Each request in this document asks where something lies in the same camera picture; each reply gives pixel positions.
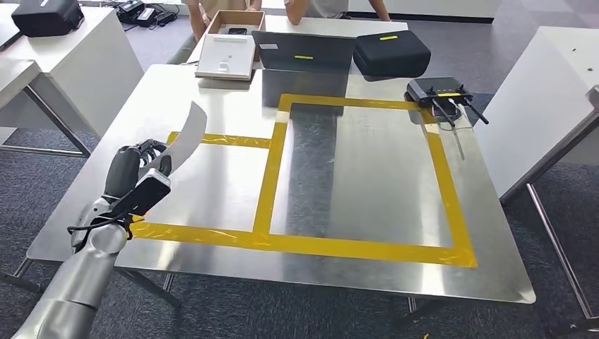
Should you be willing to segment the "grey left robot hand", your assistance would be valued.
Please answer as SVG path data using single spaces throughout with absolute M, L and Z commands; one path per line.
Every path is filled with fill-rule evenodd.
M 160 159 L 166 150 L 167 144 L 155 139 L 118 149 L 109 166 L 102 197 L 109 203 L 122 199 L 151 168 L 168 177 L 172 170 L 170 157 Z

